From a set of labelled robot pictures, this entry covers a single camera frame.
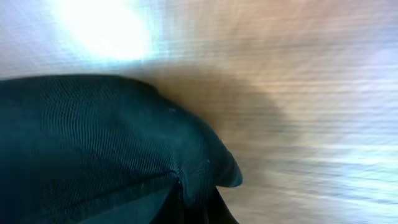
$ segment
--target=shiny surface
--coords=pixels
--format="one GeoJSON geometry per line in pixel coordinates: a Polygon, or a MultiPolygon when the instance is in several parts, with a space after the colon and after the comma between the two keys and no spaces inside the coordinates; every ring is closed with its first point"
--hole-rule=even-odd
{"type": "Polygon", "coordinates": [[[0,76],[120,73],[204,117],[241,223],[398,223],[398,2],[0,2],[0,76]]]}

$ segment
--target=wooden floor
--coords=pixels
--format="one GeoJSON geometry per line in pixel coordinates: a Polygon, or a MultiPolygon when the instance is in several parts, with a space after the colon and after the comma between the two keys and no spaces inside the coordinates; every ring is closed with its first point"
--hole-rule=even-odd
{"type": "MultiPolygon", "coordinates": [[[[155,84],[235,156],[244,184],[221,192],[240,223],[398,223],[397,1],[132,1],[123,6],[149,40],[136,23],[117,38],[132,30],[130,43],[151,52],[130,60],[74,39],[55,2],[0,2],[2,77],[113,72],[155,84]]],[[[116,32],[106,29],[92,41],[116,32]]]]}

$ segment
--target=fabric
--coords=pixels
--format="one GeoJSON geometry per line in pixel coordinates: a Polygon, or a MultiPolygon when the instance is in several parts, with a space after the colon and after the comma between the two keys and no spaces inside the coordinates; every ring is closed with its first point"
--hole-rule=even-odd
{"type": "Polygon", "coordinates": [[[136,80],[2,81],[0,120],[1,223],[184,223],[242,182],[204,121],[136,80]]]}

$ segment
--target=dark green fabric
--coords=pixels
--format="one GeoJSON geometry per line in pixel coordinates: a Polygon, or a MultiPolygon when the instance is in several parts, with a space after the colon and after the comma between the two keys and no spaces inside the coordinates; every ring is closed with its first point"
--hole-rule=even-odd
{"type": "Polygon", "coordinates": [[[2,81],[0,120],[0,223],[149,223],[171,192],[198,210],[216,185],[242,182],[204,121],[139,81],[2,81]]]}

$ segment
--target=teal cloth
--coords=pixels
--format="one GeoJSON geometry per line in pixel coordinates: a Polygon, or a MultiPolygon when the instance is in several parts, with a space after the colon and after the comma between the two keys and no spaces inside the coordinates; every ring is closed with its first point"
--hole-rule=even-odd
{"type": "Polygon", "coordinates": [[[204,121],[136,80],[1,81],[0,120],[0,223],[150,223],[171,194],[174,223],[242,182],[204,121]]]}

